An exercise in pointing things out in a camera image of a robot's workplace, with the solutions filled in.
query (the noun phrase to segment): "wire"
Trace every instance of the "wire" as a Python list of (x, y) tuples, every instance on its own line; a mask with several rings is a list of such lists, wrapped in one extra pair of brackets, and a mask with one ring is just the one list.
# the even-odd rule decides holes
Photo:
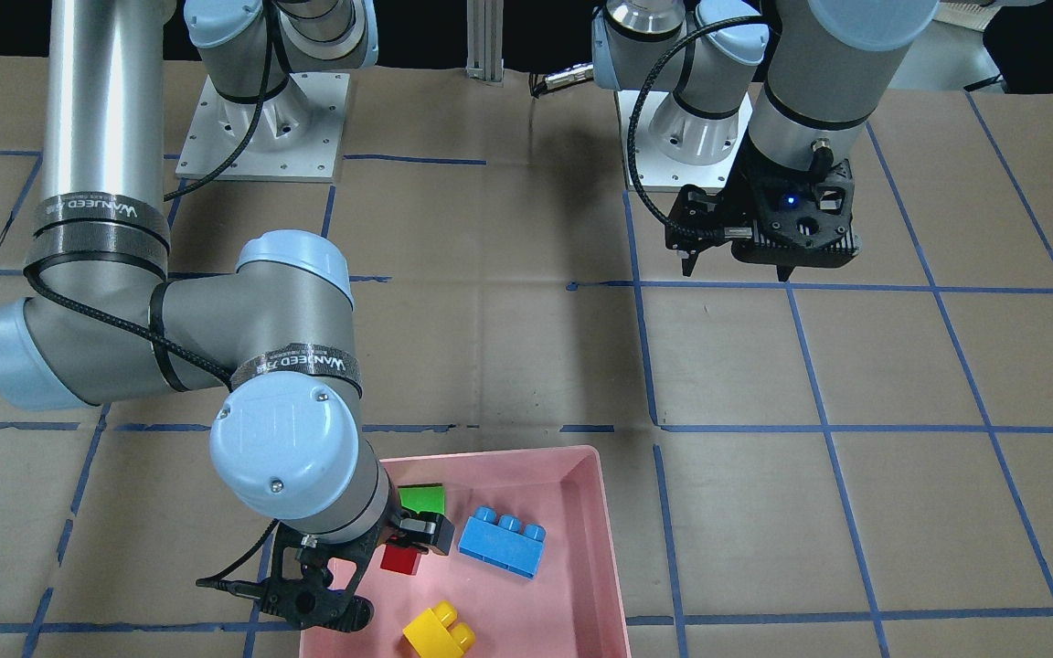
[(231, 387), (232, 373), (225, 367), (218, 365), (218, 363), (214, 363), (211, 359), (197, 353), (193, 353), (193, 351), (183, 348), (183, 346), (168, 340), (168, 338), (152, 332), (152, 330), (147, 328), (147, 326), (142, 326), (135, 322), (124, 320), (122, 317), (114, 316), (113, 314), (100, 311), (100, 308), (91, 307), (91, 305), (77, 302), (76, 300), (71, 299), (71, 297), (59, 295), (59, 293), (56, 293), (53, 288), (47, 286), (40, 271), (38, 271), (38, 267), (36, 266), (26, 267), (22, 274), (24, 274), (26, 282), (31, 283), (31, 287), (34, 287), (35, 292), (45, 297), (45, 299), (62, 305), (63, 308), (69, 308), (72, 312), (91, 317), (93, 320), (116, 326), (118, 330), (125, 330), (125, 332), (135, 334), (151, 343), (157, 343), (158, 345), (163, 346), (166, 351), (170, 351), (171, 354), (175, 354), (184, 359), (186, 363), (191, 363), (191, 365), (196, 365), (197, 367), (200, 367), (200, 370), (208, 372), (208, 374), (213, 375), (219, 382), (224, 384), (226, 388)]
[(680, 53), (686, 45), (691, 42), (697, 41), (698, 38), (704, 37), (704, 35), (712, 32), (717, 32), (718, 29), (731, 28), (731, 26), (739, 26), (743, 24), (764, 24), (769, 25), (763, 17), (735, 17), (727, 18), (724, 21), (711, 22), (699, 28), (694, 29), (690, 34), (681, 37), (673, 44), (672, 48), (664, 52), (660, 58), (656, 59), (653, 64), (653, 69), (648, 72), (648, 78), (644, 79), (644, 83), (640, 85), (640, 92), (636, 95), (636, 104), (632, 108), (632, 116), (628, 117), (628, 135), (627, 135), (627, 146), (625, 151), (628, 154), (628, 178), (632, 180), (633, 191), (636, 192), (636, 196), (640, 197), (641, 203), (648, 208), (648, 212), (653, 213), (653, 217), (656, 217), (657, 221), (664, 224), (673, 233), (678, 234), (678, 236), (686, 236), (690, 238), (697, 238), (698, 240), (716, 240), (722, 238), (722, 230), (704, 230), (695, 228), (691, 225), (680, 224), (673, 219), (669, 219), (668, 216), (660, 208), (656, 207), (652, 199), (648, 198), (648, 193), (644, 192), (643, 183), (640, 183), (640, 172), (636, 171), (636, 126), (640, 125), (640, 112), (644, 107), (644, 100), (648, 99), (648, 93), (652, 92), (653, 86), (656, 84), (656, 79), (661, 75), (661, 71), (664, 71), (665, 64), (669, 63), (670, 59), (673, 59), (677, 53)]
[(242, 558), (235, 559), (230, 566), (226, 566), (221, 572), (217, 572), (217, 574), (214, 574), (208, 578), (198, 578), (197, 582), (194, 584), (197, 584), (197, 586), (208, 586), (208, 583), (217, 582), (217, 580), (221, 580), (222, 578), (225, 578), (225, 576), (233, 574), (234, 571), (238, 570), (238, 567), (242, 564), (246, 564), (247, 559), (254, 558), (254, 554), (259, 553), (259, 549), (262, 549), (262, 544), (266, 543), (266, 538), (271, 537), (271, 533), (275, 531), (277, 525), (279, 525), (279, 519), (272, 519), (271, 523), (266, 525), (266, 530), (263, 530), (262, 537), (259, 537), (259, 541), (254, 542), (251, 550), (242, 554)]
[[(274, 16), (274, 7), (266, 8), (266, 20), (271, 20)], [(259, 96), (256, 97), (254, 102), (254, 115), (251, 117), (251, 125), (246, 128), (245, 136), (242, 137), (242, 141), (239, 142), (238, 146), (234, 147), (234, 152), (231, 153), (230, 157), (226, 158), (222, 163), (219, 163), (214, 171), (210, 174), (201, 176), (196, 182), (188, 183), (186, 186), (181, 187), (180, 191), (173, 191), (164, 195), (164, 201), (172, 201), (178, 197), (183, 197), (188, 195), (190, 192), (197, 191), (202, 184), (213, 182), (214, 179), (222, 175), (223, 171), (230, 168), (234, 161), (237, 161), (238, 157), (242, 155), (242, 151), (246, 149), (246, 145), (250, 144), (251, 139), (254, 138), (254, 131), (259, 127), (259, 119), (262, 118), (262, 107), (266, 103), (266, 86), (271, 83), (271, 59), (275, 52), (275, 41), (272, 38), (272, 31), (266, 29), (266, 61), (262, 63), (262, 80), (259, 83)]]

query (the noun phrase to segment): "robotic arm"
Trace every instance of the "robotic arm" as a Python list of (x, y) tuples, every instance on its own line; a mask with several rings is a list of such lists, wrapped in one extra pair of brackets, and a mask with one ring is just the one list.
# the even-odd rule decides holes
[[(761, 60), (757, 41), (766, 45), (766, 27), (753, 24), (764, 21), (752, 7), (739, 0), (702, 0), (686, 17), (681, 0), (612, 0), (594, 21), (597, 81), (640, 91), (627, 145), (632, 186), (665, 225), (665, 246), (681, 255), (686, 276), (702, 251), (727, 242), (740, 261), (777, 266), (779, 280), (796, 266), (842, 266), (860, 253), (852, 231), (849, 152), (908, 46), (932, 21), (937, 0), (779, 0), (777, 7), (781, 38), (740, 141), (732, 137), (734, 126), (723, 124), (731, 118), (718, 112), (737, 106), (732, 96), (702, 107), (690, 99), (690, 89), (694, 79), (713, 80), (715, 88), (731, 88), (740, 100)], [(727, 18), (728, 24), (719, 24)], [(713, 59), (699, 59), (702, 52)], [(653, 67), (641, 78), (654, 62), (664, 62), (663, 69)], [(739, 144), (736, 175), (723, 188), (684, 184), (668, 217), (643, 192), (632, 139), (639, 103), (653, 88), (672, 94), (640, 128), (674, 161), (718, 162)], [(682, 118), (670, 121), (676, 109)], [(695, 137), (710, 131), (726, 137)], [(707, 157), (697, 157), (701, 149), (684, 154), (689, 137), (690, 144), (722, 147), (707, 148)]]
[[(205, 42), (202, 54), (231, 117), (246, 104), (246, 80), (262, 76), (231, 61), (243, 48), (260, 61), (271, 24), (281, 37), (272, 40), (269, 99), (251, 99), (262, 105), (256, 112), (284, 114), (296, 66), (375, 59), (364, 0), (287, 1), (277, 9), (191, 1), (186, 13), (218, 4), (237, 20), (216, 19), (225, 38)], [(213, 25), (192, 16), (193, 37), (213, 37)], [(150, 0), (54, 5), (45, 200), (24, 265), (40, 296), (0, 308), (0, 392), (18, 407), (52, 410), (229, 386), (211, 433), (214, 466), (280, 529), (269, 578), (222, 574), (198, 584), (256, 599), (296, 627), (356, 632), (372, 614), (355, 592), (377, 546), (446, 553), (453, 525), (402, 509), (360, 434), (354, 300), (333, 243), (271, 232), (246, 243), (235, 274), (167, 279), (162, 21), (162, 5)], [(284, 553), (294, 553), (300, 578), (284, 578)], [(357, 566), (337, 591), (332, 558)]]

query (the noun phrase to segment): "metal profile post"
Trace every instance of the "metal profile post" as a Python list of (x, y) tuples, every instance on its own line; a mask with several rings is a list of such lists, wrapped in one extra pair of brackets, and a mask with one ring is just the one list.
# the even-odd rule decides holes
[(469, 0), (469, 60), (465, 75), (489, 84), (502, 83), (502, 0)]

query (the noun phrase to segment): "pink tray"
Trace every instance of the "pink tray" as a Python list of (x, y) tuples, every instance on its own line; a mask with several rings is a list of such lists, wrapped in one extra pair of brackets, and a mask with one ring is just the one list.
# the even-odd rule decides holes
[[(596, 450), (448, 454), (388, 459), (384, 467), (397, 484), (444, 484), (446, 515), (457, 524), (450, 557), (426, 555), (417, 575), (405, 576), (380, 570), (377, 551), (358, 592), (376, 607), (372, 623), (356, 634), (306, 630), (301, 658), (417, 658), (401, 629), (442, 599), (477, 636), (465, 658), (631, 658)], [(480, 504), (547, 530), (534, 580), (457, 553)]]

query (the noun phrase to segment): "metal plate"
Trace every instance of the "metal plate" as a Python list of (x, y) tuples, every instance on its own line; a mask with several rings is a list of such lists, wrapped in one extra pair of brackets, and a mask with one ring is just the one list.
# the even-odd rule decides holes
[[(632, 116), (632, 108), (636, 104), (636, 92), (619, 92), (615, 96), (615, 103), (619, 109), (620, 124), (620, 149), (623, 154), (623, 162), (628, 162), (625, 152), (628, 143), (628, 117)], [(660, 106), (664, 97), (669, 96), (663, 92), (652, 92), (644, 99), (644, 107), (640, 112), (640, 126), (636, 128), (636, 171), (639, 172), (641, 183), (644, 183), (645, 192), (678, 192), (682, 184), (696, 184), (697, 187), (708, 192), (718, 192), (726, 186), (726, 179), (731, 175), (731, 167), (734, 166), (734, 159), (738, 149), (731, 148), (726, 158), (719, 163), (710, 166), (687, 165), (674, 161), (656, 147), (656, 141), (648, 132), (648, 124), (653, 120), (656, 108)], [(742, 142), (747, 125), (750, 124), (750, 115), (753, 113), (753, 105), (750, 104), (750, 96), (742, 99), (742, 105), (738, 108), (738, 137), (737, 144)], [(623, 179), (628, 184), (628, 190), (632, 190), (632, 180), (628, 179), (628, 171), (623, 172)]]
[[(280, 180), (290, 183), (331, 183), (339, 163), (339, 141), (347, 112), (345, 73), (305, 73), (293, 76), (294, 82), (313, 103), (313, 124), (301, 141), (284, 149), (255, 153), (254, 142), (239, 155), (234, 165), (218, 180)], [(218, 120), (218, 92), (208, 78), (197, 100), (190, 134), (181, 146), (177, 163), (178, 178), (198, 179), (210, 174), (238, 146), (242, 136), (233, 136)]]

